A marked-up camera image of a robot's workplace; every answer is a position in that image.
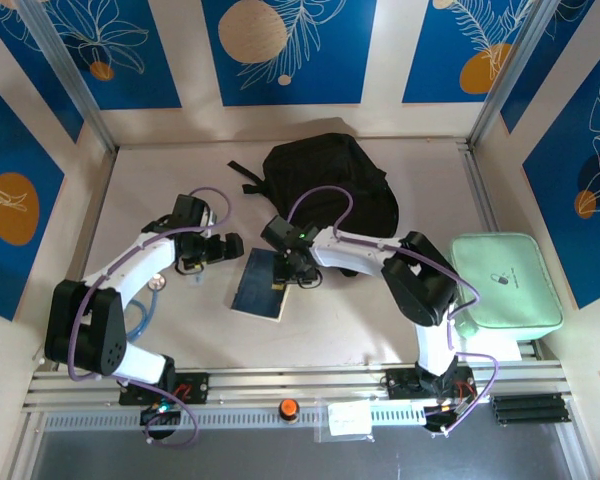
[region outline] small plastic bag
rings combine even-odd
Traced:
[[[318,399],[316,406],[316,443],[375,441],[369,400],[327,403],[324,399]]]

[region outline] gray floor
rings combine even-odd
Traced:
[[[191,450],[148,446],[138,432],[45,434],[33,478],[568,479],[551,425],[498,427],[478,408],[449,439],[420,427],[375,428],[375,442],[317,444],[313,429],[211,430]]]

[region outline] beige circle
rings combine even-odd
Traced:
[[[282,85],[283,87],[286,87],[287,85],[291,85],[291,77],[289,75],[280,75],[278,77],[278,83],[280,85]]]
[[[47,2],[49,0],[38,0],[39,3],[43,3],[43,2]],[[13,4],[14,0],[0,0],[0,4],[4,5],[5,7],[11,9],[11,10],[15,10],[16,6]]]
[[[262,0],[240,0],[218,24],[220,43],[237,62],[262,63],[277,57],[287,44],[282,17]]]
[[[453,2],[455,2],[455,0],[433,0],[433,6],[438,10],[443,10],[449,8]]]

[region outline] blue tube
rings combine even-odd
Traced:
[[[138,307],[142,312],[142,320],[140,323],[130,332],[127,333],[127,340],[129,343],[133,343],[145,332],[147,328],[149,328],[149,324],[151,323],[151,319],[153,318],[153,314],[156,311],[156,306],[158,304],[158,291],[154,290],[153,295],[151,296],[151,305],[149,306],[149,311],[147,308],[137,300],[131,300],[129,305],[133,305]]]

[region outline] blue notebook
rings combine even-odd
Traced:
[[[231,309],[257,317],[280,321],[287,285],[273,284],[273,258],[276,252],[254,248],[249,254],[240,286]]]

